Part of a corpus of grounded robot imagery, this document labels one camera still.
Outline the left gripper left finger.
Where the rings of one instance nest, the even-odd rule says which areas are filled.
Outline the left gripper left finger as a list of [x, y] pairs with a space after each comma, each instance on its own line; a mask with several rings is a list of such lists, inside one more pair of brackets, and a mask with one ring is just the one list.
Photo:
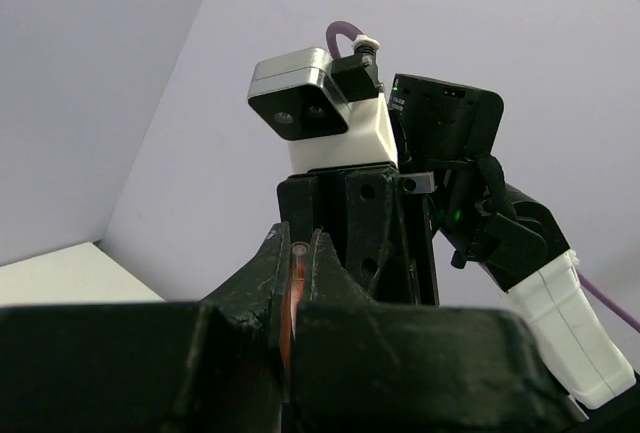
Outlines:
[[1, 313], [5, 432], [276, 432], [261, 322], [198, 303]]

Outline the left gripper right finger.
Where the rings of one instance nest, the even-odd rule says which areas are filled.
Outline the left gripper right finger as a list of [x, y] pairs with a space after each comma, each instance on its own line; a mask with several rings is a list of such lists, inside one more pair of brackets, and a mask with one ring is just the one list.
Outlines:
[[292, 395], [307, 432], [564, 432], [579, 415], [517, 316], [304, 303]]

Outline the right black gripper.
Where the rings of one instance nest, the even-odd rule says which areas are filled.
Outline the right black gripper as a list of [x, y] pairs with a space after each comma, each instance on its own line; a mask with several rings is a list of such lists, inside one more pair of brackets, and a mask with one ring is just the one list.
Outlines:
[[437, 306], [435, 190], [433, 173], [402, 173], [394, 165], [291, 175], [277, 187], [285, 222], [274, 224], [255, 255], [202, 302], [232, 323], [268, 322], [290, 265], [290, 226], [293, 240], [311, 237], [298, 306], [373, 298]]

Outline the orange-red pen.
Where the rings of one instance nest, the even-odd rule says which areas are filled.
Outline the orange-red pen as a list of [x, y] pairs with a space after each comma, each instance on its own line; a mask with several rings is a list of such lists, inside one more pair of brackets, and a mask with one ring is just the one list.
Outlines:
[[298, 304], [303, 298], [309, 244], [295, 242], [291, 246], [289, 270], [281, 309], [279, 351], [285, 384], [290, 381], [292, 348], [295, 341]]

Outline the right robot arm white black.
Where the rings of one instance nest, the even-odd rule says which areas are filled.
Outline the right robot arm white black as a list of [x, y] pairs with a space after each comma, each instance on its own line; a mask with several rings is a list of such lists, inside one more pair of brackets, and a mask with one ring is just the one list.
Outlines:
[[634, 408], [639, 376], [551, 212], [508, 185], [494, 92], [411, 75], [385, 95], [318, 70], [251, 83], [292, 151], [280, 222], [213, 291], [232, 372], [304, 421], [494, 428]]

